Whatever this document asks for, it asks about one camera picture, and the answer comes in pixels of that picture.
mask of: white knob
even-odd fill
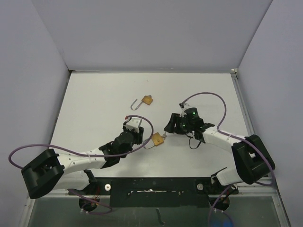
[[[104,188],[105,188],[105,191],[110,191],[111,186],[110,186],[110,184],[106,184]]]

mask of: gray wall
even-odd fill
[[[71,70],[219,71],[272,0],[32,0]]]
[[[276,163],[292,226],[302,226],[303,1],[274,0],[239,68],[253,125]]]
[[[27,190],[9,153],[49,142],[68,71],[30,0],[0,2],[0,226],[17,226]],[[25,165],[37,149],[14,160]]]

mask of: gray floor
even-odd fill
[[[161,208],[166,227],[207,226],[209,209],[196,207]],[[279,227],[270,196],[232,197],[227,212],[237,227]],[[212,216],[213,227],[232,227],[221,213]],[[156,208],[119,208],[104,216],[80,213],[76,198],[40,198],[35,202],[29,227],[160,227]]]

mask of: white table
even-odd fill
[[[171,113],[180,113],[178,104],[203,91],[217,93],[226,101],[227,115],[221,129],[248,135],[230,74],[72,73],[52,144],[77,152],[100,147],[122,132],[124,118],[130,114],[146,117],[155,132],[162,134]],[[152,95],[152,104],[131,110],[131,103],[144,95]],[[188,103],[198,108],[205,122],[217,125],[222,118],[223,104],[215,96],[196,96]],[[142,126],[143,137],[149,137],[148,123]],[[226,166],[234,166],[227,151],[208,144],[192,150],[186,136],[168,134],[164,144],[141,149],[119,164],[93,173],[96,177],[208,177]]]

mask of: gold padlock body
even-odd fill
[[[149,96],[144,96],[141,101],[144,102],[147,105],[150,105],[153,102],[153,99]]]
[[[160,145],[162,143],[164,143],[164,139],[162,138],[162,136],[157,132],[155,134],[153,134],[152,136],[152,141],[153,143],[157,146],[157,145]]]

